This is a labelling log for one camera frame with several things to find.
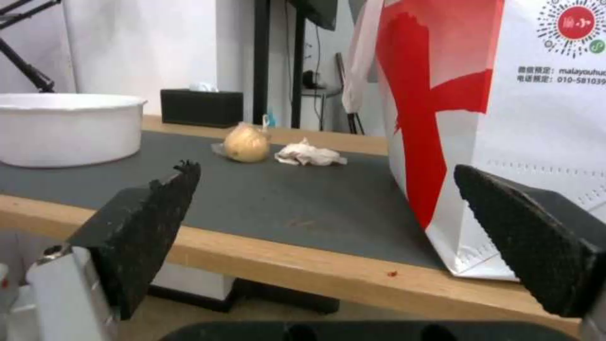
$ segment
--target gray table mat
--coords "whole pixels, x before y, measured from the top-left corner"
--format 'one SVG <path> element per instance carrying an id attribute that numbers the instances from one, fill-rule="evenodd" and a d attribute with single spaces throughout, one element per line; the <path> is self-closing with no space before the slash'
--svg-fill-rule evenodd
<path id="1" fill-rule="evenodd" d="M 216 142 L 144 132 L 139 153 L 111 163 L 66 169 L 0 163 L 0 193 L 99 209 L 122 188 L 170 175 L 179 160 L 191 159 L 200 162 L 202 178 L 187 226 L 444 269 L 386 157 L 345 153 L 347 166 L 330 167 L 274 159 L 242 164 L 215 155 L 210 145 Z"/>

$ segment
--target white bag handle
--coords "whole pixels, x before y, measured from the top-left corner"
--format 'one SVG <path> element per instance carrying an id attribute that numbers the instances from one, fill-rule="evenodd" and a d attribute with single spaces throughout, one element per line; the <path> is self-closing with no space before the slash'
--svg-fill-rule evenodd
<path id="1" fill-rule="evenodd" d="M 345 112 L 358 112 L 366 88 L 368 71 L 375 57 L 375 45 L 383 0 L 368 0 L 360 11 L 345 66 L 345 84 L 341 101 Z"/>

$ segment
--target small table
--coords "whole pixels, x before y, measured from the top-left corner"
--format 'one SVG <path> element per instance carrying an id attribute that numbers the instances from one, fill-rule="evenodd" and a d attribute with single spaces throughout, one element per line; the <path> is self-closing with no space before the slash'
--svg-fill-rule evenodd
<path id="1" fill-rule="evenodd" d="M 228 132 L 226 129 L 162 124 L 156 116 L 146 116 L 143 123 L 145 130 L 181 135 L 222 138 Z M 318 147 L 387 154 L 386 140 L 378 137 L 282 128 L 272 129 L 271 136 L 272 143 L 276 144 L 294 143 L 307 137 Z M 0 195 L 0 228 L 21 229 L 63 240 L 92 214 L 91 209 Z M 578 335 L 579 320 L 547 314 L 517 283 L 458 279 L 438 269 L 188 226 L 179 231 L 168 261 L 429 319 L 517 320 Z"/>

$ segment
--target floor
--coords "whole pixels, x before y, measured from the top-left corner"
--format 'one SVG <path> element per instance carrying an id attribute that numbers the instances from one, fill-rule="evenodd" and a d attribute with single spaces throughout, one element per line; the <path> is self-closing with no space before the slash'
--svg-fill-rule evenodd
<path id="1" fill-rule="evenodd" d="M 119 340 L 152 341 L 192 323 L 204 321 L 312 321 L 312 320 L 405 320 L 412 316 L 341 302 L 339 312 L 320 315 L 292 306 L 258 299 L 240 300 L 230 313 L 213 312 L 196 306 L 148 296 L 130 321 L 119 325 Z"/>

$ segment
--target black pole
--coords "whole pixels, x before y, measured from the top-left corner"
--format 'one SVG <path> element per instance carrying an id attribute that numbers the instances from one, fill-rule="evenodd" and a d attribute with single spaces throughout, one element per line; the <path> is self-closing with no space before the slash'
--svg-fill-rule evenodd
<path id="1" fill-rule="evenodd" d="M 33 15 L 38 14 L 38 13 L 42 12 L 43 10 L 45 10 L 49 7 L 53 7 L 54 5 L 57 5 L 59 3 L 61 3 L 61 2 L 58 0 L 52 0 L 49 2 L 43 3 L 42 5 L 40 5 L 38 7 L 34 7 L 25 13 L 17 14 L 14 17 L 10 18 L 9 20 L 6 20 L 2 24 L 0 24 L 0 30 L 4 30 L 9 26 L 15 25 L 19 21 L 31 18 Z"/>
<path id="2" fill-rule="evenodd" d="M 4 6 L 3 8 L 0 8 L 0 15 L 4 15 L 16 8 L 19 8 L 23 5 L 25 5 L 28 2 L 32 2 L 33 0 L 19 0 L 19 1 L 15 1 L 12 4 L 8 4 L 6 6 Z"/>
<path id="3" fill-rule="evenodd" d="M 10 60 L 16 67 L 21 71 L 27 79 L 34 84 L 34 86 L 40 92 L 54 92 L 53 86 L 55 82 L 52 81 L 45 74 L 40 72 L 38 69 L 30 64 L 27 64 L 11 47 L 0 38 L 0 52 L 2 52 L 8 60 Z"/>
<path id="4" fill-rule="evenodd" d="M 293 64 L 293 103 L 290 114 L 290 127 L 301 126 L 301 86 L 303 83 L 303 52 L 305 47 L 305 15 L 297 10 L 295 24 L 295 60 Z"/>
<path id="5" fill-rule="evenodd" d="M 267 111 L 269 69 L 270 0 L 255 0 L 255 60 L 253 78 L 253 124 L 263 124 Z"/>

